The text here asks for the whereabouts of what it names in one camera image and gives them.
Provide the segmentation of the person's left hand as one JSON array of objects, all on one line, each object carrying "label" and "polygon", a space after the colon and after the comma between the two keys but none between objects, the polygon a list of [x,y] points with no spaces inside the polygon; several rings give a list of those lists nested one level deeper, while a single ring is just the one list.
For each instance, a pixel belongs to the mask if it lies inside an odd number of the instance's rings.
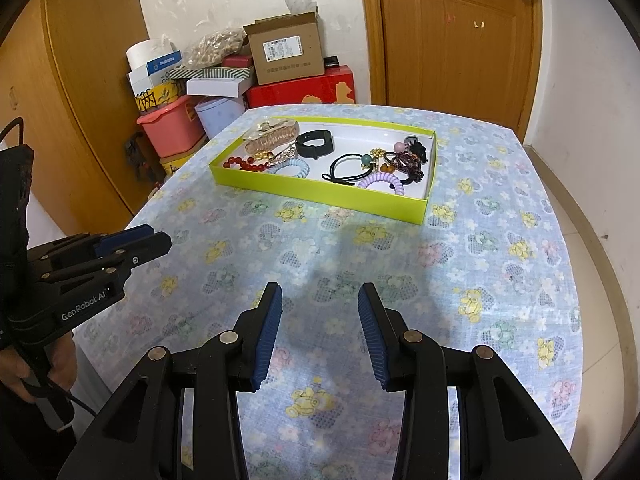
[{"label": "person's left hand", "polygon": [[[27,362],[13,347],[1,350],[0,373],[2,385],[16,393],[22,400],[34,403],[35,398],[27,391],[24,381],[37,374],[40,369],[32,370]],[[72,332],[53,341],[49,350],[49,363],[44,364],[42,372],[65,391],[70,391],[78,375],[76,344]]]}]

